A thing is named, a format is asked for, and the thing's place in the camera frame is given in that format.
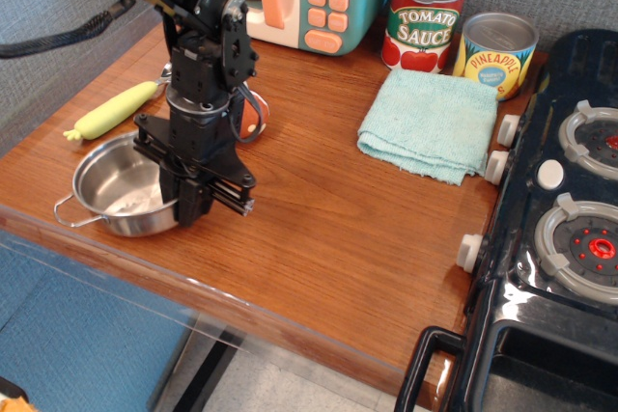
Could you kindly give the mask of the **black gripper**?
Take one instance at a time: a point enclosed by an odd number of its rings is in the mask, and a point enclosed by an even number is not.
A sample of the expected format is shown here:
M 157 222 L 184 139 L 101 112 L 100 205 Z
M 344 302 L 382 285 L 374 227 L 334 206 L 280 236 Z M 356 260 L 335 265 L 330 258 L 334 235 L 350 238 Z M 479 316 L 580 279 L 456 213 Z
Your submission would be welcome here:
M 159 187 L 166 205 L 178 200 L 178 223 L 191 227 L 219 202 L 240 215 L 253 209 L 253 174 L 239 159 L 236 144 L 257 135 L 239 135 L 244 101 L 250 93 L 233 93 L 202 110 L 174 94 L 168 96 L 170 118 L 147 114 L 134 118 L 138 134 L 134 147 L 159 166 Z

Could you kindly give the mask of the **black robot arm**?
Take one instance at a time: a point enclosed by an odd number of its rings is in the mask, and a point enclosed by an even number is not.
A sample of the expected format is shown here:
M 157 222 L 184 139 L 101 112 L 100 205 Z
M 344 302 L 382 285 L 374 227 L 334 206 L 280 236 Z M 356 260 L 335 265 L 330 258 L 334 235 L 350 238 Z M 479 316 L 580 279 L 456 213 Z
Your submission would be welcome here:
M 240 134 L 245 105 L 261 109 L 246 85 L 258 55 L 246 31 L 245 0 L 146 1 L 163 17 L 170 115 L 136 116 L 134 147 L 158 164 L 162 199 L 175 204 L 180 226 L 191 226 L 214 202 L 245 215 L 256 180 L 236 145 L 257 136 Z

